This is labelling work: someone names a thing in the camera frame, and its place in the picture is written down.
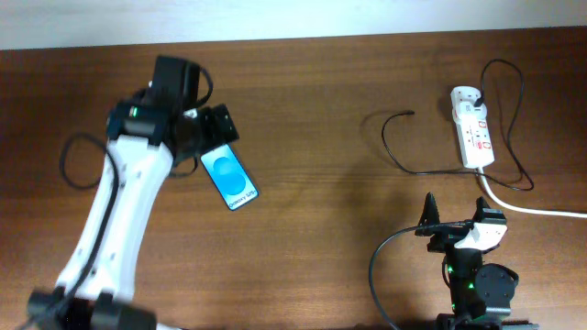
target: white background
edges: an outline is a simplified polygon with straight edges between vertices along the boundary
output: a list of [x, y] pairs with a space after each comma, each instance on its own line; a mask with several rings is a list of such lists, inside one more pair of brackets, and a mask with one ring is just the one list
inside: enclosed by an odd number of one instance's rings
[[1, 0], [0, 49], [587, 25], [587, 0]]

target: power strip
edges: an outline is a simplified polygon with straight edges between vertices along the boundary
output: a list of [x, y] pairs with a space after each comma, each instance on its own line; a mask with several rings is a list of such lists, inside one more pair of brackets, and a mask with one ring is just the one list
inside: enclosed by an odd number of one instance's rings
[[460, 155], [467, 169], [485, 167], [495, 161], [493, 145], [487, 127], [487, 107], [475, 107], [481, 92], [474, 87], [455, 87], [450, 93], [452, 118], [457, 124]]

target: blue circle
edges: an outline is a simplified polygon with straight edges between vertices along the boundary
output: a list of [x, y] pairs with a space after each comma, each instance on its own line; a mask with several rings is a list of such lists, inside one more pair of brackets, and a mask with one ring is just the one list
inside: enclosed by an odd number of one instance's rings
[[236, 195], [245, 190], [247, 182], [238, 173], [238, 165], [226, 157], [221, 157], [214, 162], [216, 184], [222, 193]]

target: brown table surface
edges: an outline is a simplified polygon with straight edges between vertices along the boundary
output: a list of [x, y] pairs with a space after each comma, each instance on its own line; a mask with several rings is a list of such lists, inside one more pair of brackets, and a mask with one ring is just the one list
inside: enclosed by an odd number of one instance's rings
[[[2, 51], [0, 325], [25, 320], [33, 288], [52, 288], [94, 199], [61, 179], [61, 145], [76, 131], [103, 137], [109, 109], [146, 85], [158, 54], [212, 73], [210, 104], [228, 105], [241, 136], [234, 149], [261, 194], [230, 212], [204, 170], [166, 181], [139, 254], [134, 302], [184, 327], [346, 328], [383, 323], [367, 282], [371, 253], [417, 223], [427, 192], [442, 221], [471, 217], [482, 195], [472, 177], [398, 170], [382, 146], [382, 122], [415, 110], [389, 126], [397, 156], [413, 169], [458, 168], [449, 91], [479, 86], [491, 58], [514, 61], [526, 75], [512, 143], [536, 182], [533, 192], [494, 185], [495, 193], [517, 205], [587, 211], [586, 45], [587, 29], [558, 28]], [[515, 181], [500, 106], [506, 127], [517, 76], [496, 65], [486, 87], [496, 155], [487, 172]], [[91, 180], [102, 159], [78, 145], [72, 175]], [[583, 328], [587, 222], [505, 214], [509, 231], [486, 259], [520, 275], [512, 318]], [[426, 243], [405, 236], [376, 266], [382, 303], [399, 322], [450, 313], [442, 256]]]

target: wooden table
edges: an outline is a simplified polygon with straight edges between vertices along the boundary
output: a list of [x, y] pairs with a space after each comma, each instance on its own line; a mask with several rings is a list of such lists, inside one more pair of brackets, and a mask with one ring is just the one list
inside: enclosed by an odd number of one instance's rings
[[[472, 177], [398, 170], [382, 147], [383, 120], [416, 111], [387, 134], [406, 166], [458, 168], [449, 91], [479, 86], [491, 58], [526, 75], [512, 140], [536, 181], [533, 192], [495, 193], [512, 204], [587, 211], [586, 44], [587, 29], [559, 28], [0, 52], [0, 325], [25, 319], [34, 287], [52, 289], [94, 199], [61, 180], [62, 143], [76, 131], [103, 137], [109, 109], [150, 80], [160, 53], [212, 73], [210, 104], [228, 105], [241, 136], [234, 149], [261, 195], [230, 212], [203, 170], [165, 182], [134, 302], [185, 327], [348, 328], [382, 323], [367, 282], [371, 253], [417, 223], [427, 192], [442, 221], [471, 217], [482, 195]], [[497, 158], [487, 171], [514, 181], [500, 108], [506, 127], [519, 83], [495, 66], [486, 85]], [[102, 159], [80, 144], [72, 175], [91, 180]], [[487, 260], [520, 274], [512, 318], [584, 327], [587, 222], [505, 214], [509, 231]], [[403, 237], [377, 264], [383, 305], [399, 322], [450, 312], [442, 256], [426, 243]]]

